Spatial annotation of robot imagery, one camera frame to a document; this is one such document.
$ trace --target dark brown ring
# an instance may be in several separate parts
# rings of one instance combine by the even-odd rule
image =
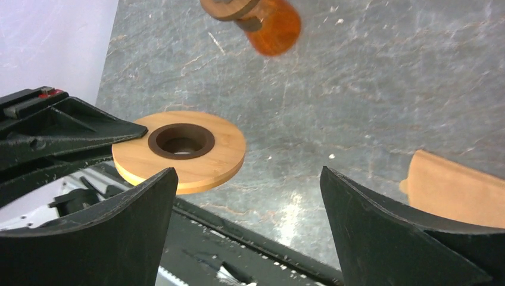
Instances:
[[[256,32],[259,31],[261,27],[263,27],[260,19],[258,19],[256,16],[246,20],[235,20],[235,24],[237,24],[240,29],[246,32]]]
[[[260,0],[250,0],[249,2],[247,2],[247,4],[242,8],[240,9],[239,11],[231,14],[231,15],[227,15],[227,16],[223,16],[223,17],[219,17],[219,16],[215,16],[215,15],[212,15],[211,13],[207,12],[209,15],[212,16],[212,18],[215,18],[216,20],[219,20],[219,21],[235,21],[235,20],[238,20],[240,18],[242,18],[243,16],[245,16],[247,13],[249,13],[256,5],[258,5],[258,3],[260,2]]]
[[[147,144],[154,154],[173,160],[188,160],[207,154],[214,145],[214,135],[202,126],[175,123],[162,126],[148,138]],[[189,150],[188,154],[176,154],[173,149]]]

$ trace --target stone countertop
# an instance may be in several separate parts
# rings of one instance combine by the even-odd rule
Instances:
[[[185,198],[337,268],[322,166],[403,202],[420,148],[504,177],[505,2],[290,2],[300,40],[266,58],[197,0],[120,0],[98,107],[236,124],[242,170]]]

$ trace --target black bracket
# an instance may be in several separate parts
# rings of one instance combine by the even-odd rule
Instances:
[[[320,183],[346,286],[505,285],[505,229],[422,212],[327,167]]]
[[[111,144],[146,133],[46,86],[0,98],[0,207],[112,159]],[[81,198],[60,198],[73,201],[62,208],[70,214],[38,228],[0,231],[2,284],[154,285],[176,190],[177,174],[166,169],[83,208],[76,207]]]
[[[0,98],[0,207],[86,166],[111,160],[111,144],[145,126],[43,86]]]

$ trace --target wood grain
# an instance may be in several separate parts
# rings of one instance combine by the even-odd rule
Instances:
[[[203,192],[231,179],[242,167],[246,142],[232,123],[214,115],[196,111],[169,111],[137,120],[149,132],[142,138],[114,144],[112,153],[119,174],[138,185],[167,167],[174,167],[179,177],[177,194]],[[189,160],[171,160],[154,154],[148,138],[156,129],[173,123],[192,123],[207,128],[216,144],[207,154]]]

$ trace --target orange translucent cylinder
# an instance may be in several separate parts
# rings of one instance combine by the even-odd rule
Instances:
[[[257,18],[259,30],[245,31],[251,45],[260,54],[281,55],[297,41],[301,31],[301,19],[297,11],[286,0],[260,0],[240,21]]]

